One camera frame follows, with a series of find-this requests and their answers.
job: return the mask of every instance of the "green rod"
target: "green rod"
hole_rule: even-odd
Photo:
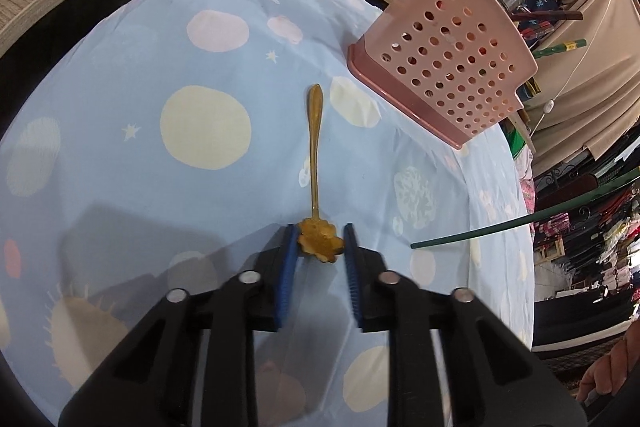
[[[594,188],[593,190],[590,190],[589,192],[582,194],[581,196],[578,196],[569,201],[564,201],[563,203],[556,204],[556,206],[546,208],[545,210],[540,210],[527,216],[517,217],[516,219],[511,219],[510,221],[504,221],[503,223],[498,223],[497,225],[491,225],[490,227],[484,227],[484,229],[471,230],[469,232],[457,233],[455,235],[447,235],[447,237],[439,237],[437,239],[430,239],[428,241],[418,241],[418,243],[412,243],[411,248],[428,248],[436,247],[437,245],[446,245],[447,243],[464,241],[465,239],[481,237],[483,235],[489,235],[490,233],[504,232],[504,230],[515,229],[516,227],[521,227],[522,225],[528,225],[529,223],[533,223],[535,221],[541,221],[542,219],[546,219],[547,217],[561,214],[562,212],[572,210],[573,208],[578,208],[579,206],[583,206],[584,204],[590,203],[593,200],[597,200],[598,198],[606,196],[614,190],[618,190],[619,188],[625,187],[625,185],[633,183],[638,178],[640,178],[640,167],[636,167],[632,171],[629,171],[626,174],[622,174],[622,176],[618,176],[609,183],[604,184],[602,187]]]

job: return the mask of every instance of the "polka dot pattern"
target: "polka dot pattern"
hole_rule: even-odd
[[[429,286],[436,276],[436,258],[433,252],[422,248],[412,251],[409,270],[415,282],[423,288]]]
[[[329,100],[338,114],[351,125],[370,128],[380,122],[378,104],[344,76],[333,77]]]
[[[267,21],[267,26],[277,36],[287,39],[289,44],[296,45],[302,42],[302,30],[284,15],[271,17]]]
[[[53,172],[60,151],[60,128],[53,118],[31,121],[12,148],[6,184],[14,196],[33,196],[42,190]]]
[[[389,394],[389,350],[371,347],[359,354],[342,379],[342,397],[353,412],[373,409]]]
[[[160,133],[167,152],[178,161],[218,170],[247,152],[251,121],[231,95],[209,87],[186,86],[164,104]]]
[[[237,15],[203,10],[187,24],[187,35],[201,50],[222,53],[244,46],[249,40],[249,26]]]
[[[6,349],[11,343],[11,331],[9,330],[9,319],[6,316],[4,304],[0,298],[0,349]]]

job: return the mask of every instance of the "gold spoon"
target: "gold spoon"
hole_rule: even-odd
[[[318,139],[322,120],[322,88],[319,84],[309,90],[306,115],[309,120],[311,160],[311,217],[298,223],[298,243],[304,253],[315,255],[323,263],[335,263],[336,255],[344,250],[344,241],[337,237],[334,225],[320,219],[318,205]]]

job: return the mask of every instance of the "pink plastic basket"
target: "pink plastic basket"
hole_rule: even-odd
[[[460,149],[522,108],[538,67],[497,0],[394,0],[356,44],[351,73]]]

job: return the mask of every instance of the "white cable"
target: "white cable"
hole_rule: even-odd
[[[538,129],[538,126],[540,126],[540,123],[542,122],[542,119],[545,118],[545,115],[549,114],[551,112],[551,110],[553,110],[554,104],[556,102],[556,99],[558,98],[558,96],[560,96],[562,94],[562,92],[564,91],[564,88],[569,85],[569,82],[571,81],[572,76],[574,76],[574,73],[578,70],[578,68],[580,67],[580,64],[582,64],[582,61],[584,60],[584,57],[587,56],[587,53],[589,52],[589,49],[591,48],[591,44],[593,44],[593,41],[595,40],[596,35],[598,34],[598,31],[600,31],[600,26],[602,26],[602,23],[604,22],[604,18],[607,16],[607,13],[609,12],[609,7],[611,6],[611,1],[612,0],[609,0],[609,2],[607,2],[607,7],[604,10],[604,13],[602,15],[602,19],[600,19],[600,22],[598,23],[596,31],[593,33],[593,37],[589,40],[589,43],[587,44],[587,49],[584,51],[584,54],[580,58],[580,61],[578,61],[578,63],[576,64],[576,67],[571,72],[571,74],[569,75],[569,78],[566,80],[564,85],[560,88],[558,93],[551,100],[549,100],[549,102],[545,103],[545,107],[543,108],[542,115],[540,115],[540,120],[538,120],[538,123],[533,128],[533,131],[531,131],[531,134],[530,134],[531,136],[533,136],[533,133],[535,133],[535,131]]]

